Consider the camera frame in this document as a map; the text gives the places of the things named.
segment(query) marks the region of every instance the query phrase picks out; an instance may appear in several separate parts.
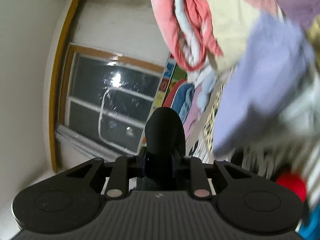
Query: window pane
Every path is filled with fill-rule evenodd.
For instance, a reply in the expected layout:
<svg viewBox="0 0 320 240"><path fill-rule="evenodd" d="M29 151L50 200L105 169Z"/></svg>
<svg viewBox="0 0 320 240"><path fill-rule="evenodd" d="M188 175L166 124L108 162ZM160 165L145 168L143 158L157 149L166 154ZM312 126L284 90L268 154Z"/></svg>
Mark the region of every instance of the window pane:
<svg viewBox="0 0 320 240"><path fill-rule="evenodd" d="M98 112L71 102L69 118L70 129L116 152L124 153L100 140L98 120ZM105 140L114 142L133 152L137 152L138 150L142 131L140 128L127 125L107 116L103 116L101 121L101 135Z"/></svg>
<svg viewBox="0 0 320 240"><path fill-rule="evenodd" d="M101 105L108 87L115 86L154 97L160 78L120 66L117 61L103 62L77 56L70 95Z"/></svg>
<svg viewBox="0 0 320 240"><path fill-rule="evenodd" d="M152 102L127 94L122 91L110 90L105 97L104 108L146 122Z"/></svg>

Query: pale yellow fabric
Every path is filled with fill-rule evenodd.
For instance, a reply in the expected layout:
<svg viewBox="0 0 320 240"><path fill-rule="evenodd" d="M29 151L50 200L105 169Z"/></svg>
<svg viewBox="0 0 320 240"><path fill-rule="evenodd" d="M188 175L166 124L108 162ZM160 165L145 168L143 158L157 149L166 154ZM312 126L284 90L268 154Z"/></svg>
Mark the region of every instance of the pale yellow fabric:
<svg viewBox="0 0 320 240"><path fill-rule="evenodd" d="M250 30L260 11L244 0L207 0L213 35L224 56L216 57L219 72L232 67L244 54Z"/></svg>
<svg viewBox="0 0 320 240"><path fill-rule="evenodd" d="M320 70L320 15L315 17L313 25L307 32L307 37L315 51L317 67Z"/></svg>

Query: blue cloth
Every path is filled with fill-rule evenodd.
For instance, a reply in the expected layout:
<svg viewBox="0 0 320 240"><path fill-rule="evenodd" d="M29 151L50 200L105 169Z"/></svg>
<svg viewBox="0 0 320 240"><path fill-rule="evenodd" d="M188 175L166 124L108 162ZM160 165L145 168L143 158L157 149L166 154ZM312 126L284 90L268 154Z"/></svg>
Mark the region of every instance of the blue cloth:
<svg viewBox="0 0 320 240"><path fill-rule="evenodd" d="M182 124L184 124L184 121L186 120L189 110L191 108L191 103L192 103L194 93L195 93L195 87L194 86L189 87L186 93L186 100L184 101L179 113L179 117L182 121Z"/></svg>
<svg viewBox="0 0 320 240"><path fill-rule="evenodd" d="M184 101L186 101L186 94L190 87L194 88L193 84L183 83L177 90L176 95L173 99L171 108L176 111L177 114L180 113Z"/></svg>
<svg viewBox="0 0 320 240"><path fill-rule="evenodd" d="M320 239L320 204L310 215L309 225L301 225L299 235L306 240Z"/></svg>
<svg viewBox="0 0 320 240"><path fill-rule="evenodd" d="M213 130L214 155L225 155L261 135L289 103L314 60L298 25L263 13L221 96Z"/></svg>
<svg viewBox="0 0 320 240"><path fill-rule="evenodd" d="M210 94L217 82L217 75L214 70L211 70L209 74L205 76L201 84L201 92L197 98L197 106L200 111L203 112L209 103Z"/></svg>

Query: window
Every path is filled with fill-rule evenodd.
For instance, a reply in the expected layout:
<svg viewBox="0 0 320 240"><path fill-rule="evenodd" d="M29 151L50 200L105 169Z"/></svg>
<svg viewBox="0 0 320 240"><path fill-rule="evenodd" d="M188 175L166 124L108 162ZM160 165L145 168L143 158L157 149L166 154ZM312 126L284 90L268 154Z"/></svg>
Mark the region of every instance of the window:
<svg viewBox="0 0 320 240"><path fill-rule="evenodd" d="M160 66L71 45L60 123L118 153L135 154L162 76Z"/></svg>

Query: ribbed gray panel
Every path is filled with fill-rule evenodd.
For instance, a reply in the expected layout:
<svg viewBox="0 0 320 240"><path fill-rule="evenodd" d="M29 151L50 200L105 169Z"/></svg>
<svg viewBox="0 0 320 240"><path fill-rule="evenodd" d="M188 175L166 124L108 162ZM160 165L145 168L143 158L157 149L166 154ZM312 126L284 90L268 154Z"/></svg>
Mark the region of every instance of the ribbed gray panel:
<svg viewBox="0 0 320 240"><path fill-rule="evenodd" d="M294 232L252 236L226 224L208 202L191 199L184 191L132 191L109 201L91 223L75 231L41 235L20 232L14 240L301 240Z"/></svg>

